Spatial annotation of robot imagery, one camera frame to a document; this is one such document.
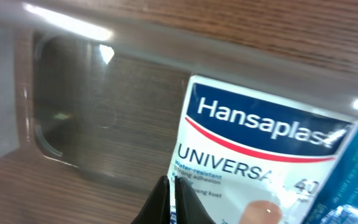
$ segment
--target wooden table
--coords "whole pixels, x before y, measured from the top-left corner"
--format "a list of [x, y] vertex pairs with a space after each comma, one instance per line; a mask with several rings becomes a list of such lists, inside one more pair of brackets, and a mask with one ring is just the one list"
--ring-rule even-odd
[[[248, 45], [289, 60], [339, 71], [344, 78], [358, 78], [358, 2], [64, 1]], [[15, 72], [17, 90], [28, 90], [31, 100], [30, 37], [27, 30], [16, 32]], [[97, 172], [83, 172], [46, 159], [37, 149], [32, 131], [27, 140], [24, 111], [32, 111], [33, 104], [26, 103], [19, 91], [16, 100], [21, 148], [0, 159], [0, 223], [130, 223], [147, 198], [153, 180], [166, 173], [171, 151], [161, 153], [160, 161], [154, 162], [154, 172], [142, 180], [142, 187], [122, 184]], [[176, 104], [180, 104], [181, 99], [177, 100]], [[173, 114], [170, 122], [177, 120], [179, 111]], [[176, 127], [165, 128], [170, 137], [160, 144], [170, 146]]]

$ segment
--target brown wood grain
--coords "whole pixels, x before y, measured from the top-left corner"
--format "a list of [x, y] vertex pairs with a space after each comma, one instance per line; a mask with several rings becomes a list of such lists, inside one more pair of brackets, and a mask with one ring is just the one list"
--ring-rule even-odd
[[[358, 78], [358, 1], [62, 1], [190, 30]], [[62, 160], [81, 167], [77, 169], [46, 159], [35, 143], [34, 123], [45, 119], [34, 116], [31, 37], [29, 30], [17, 31], [21, 148], [0, 159], [0, 223], [130, 223], [158, 176], [167, 171], [189, 73], [120, 53], [114, 68], [105, 73], [96, 59], [87, 65], [86, 54], [74, 42], [55, 41], [43, 61], [44, 74], [52, 78], [44, 87], [60, 88], [44, 91], [52, 103], [38, 106], [73, 115], [72, 122], [52, 132], [55, 136], [46, 137], [63, 152]], [[56, 81], [62, 74], [69, 89]], [[81, 81], [74, 82], [73, 74]], [[131, 162], [139, 166], [131, 167]]]
[[62, 1], [190, 30], [358, 78], [358, 1]]

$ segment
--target blue packaging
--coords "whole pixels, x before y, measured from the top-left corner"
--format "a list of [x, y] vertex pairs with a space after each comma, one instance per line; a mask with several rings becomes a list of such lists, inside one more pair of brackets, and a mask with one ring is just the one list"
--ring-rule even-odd
[[358, 132], [303, 223], [358, 224]]

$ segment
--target blue label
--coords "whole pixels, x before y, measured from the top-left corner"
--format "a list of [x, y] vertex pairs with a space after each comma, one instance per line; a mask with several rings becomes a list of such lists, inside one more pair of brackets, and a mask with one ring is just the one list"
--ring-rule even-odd
[[186, 115], [222, 145], [297, 156], [335, 154], [351, 124], [334, 118], [195, 83]]
[[177, 224], [177, 213], [176, 212], [171, 212], [170, 224]]

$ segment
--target glass panel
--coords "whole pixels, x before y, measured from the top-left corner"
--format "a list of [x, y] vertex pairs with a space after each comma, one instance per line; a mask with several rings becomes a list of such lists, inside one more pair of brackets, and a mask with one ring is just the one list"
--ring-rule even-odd
[[69, 37], [34, 45], [39, 148], [151, 189], [167, 173], [190, 72]]

